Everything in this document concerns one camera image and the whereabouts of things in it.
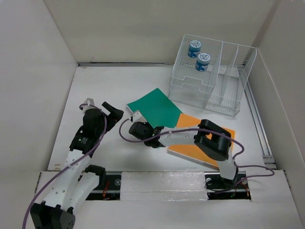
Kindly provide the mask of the green notebook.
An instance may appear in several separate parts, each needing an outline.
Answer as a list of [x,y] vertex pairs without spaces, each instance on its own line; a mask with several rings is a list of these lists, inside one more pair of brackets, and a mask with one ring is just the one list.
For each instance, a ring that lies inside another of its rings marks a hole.
[[127,104],[134,113],[139,111],[152,127],[176,127],[182,111],[156,88],[140,99]]

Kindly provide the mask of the blue white jar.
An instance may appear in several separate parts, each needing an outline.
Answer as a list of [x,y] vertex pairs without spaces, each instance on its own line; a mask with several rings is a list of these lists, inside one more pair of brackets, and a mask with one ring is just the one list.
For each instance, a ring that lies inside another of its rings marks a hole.
[[190,58],[196,58],[201,50],[202,43],[198,40],[192,40],[189,43],[188,56]]
[[207,53],[200,53],[197,56],[197,60],[196,60],[196,65],[195,68],[196,70],[200,71],[200,72],[204,72],[207,70],[208,65],[210,63],[211,57],[209,54]]

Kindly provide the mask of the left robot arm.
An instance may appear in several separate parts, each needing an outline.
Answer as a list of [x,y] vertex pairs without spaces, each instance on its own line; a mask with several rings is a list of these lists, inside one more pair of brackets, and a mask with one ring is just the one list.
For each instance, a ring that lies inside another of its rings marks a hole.
[[105,134],[122,119],[124,112],[107,102],[103,102],[102,107],[109,113],[96,107],[90,98],[79,106],[83,112],[82,125],[69,146],[63,169],[35,195],[37,199],[51,186],[42,202],[32,200],[27,209],[36,229],[72,229],[76,209],[94,189],[106,185],[105,168],[92,165],[90,161]]

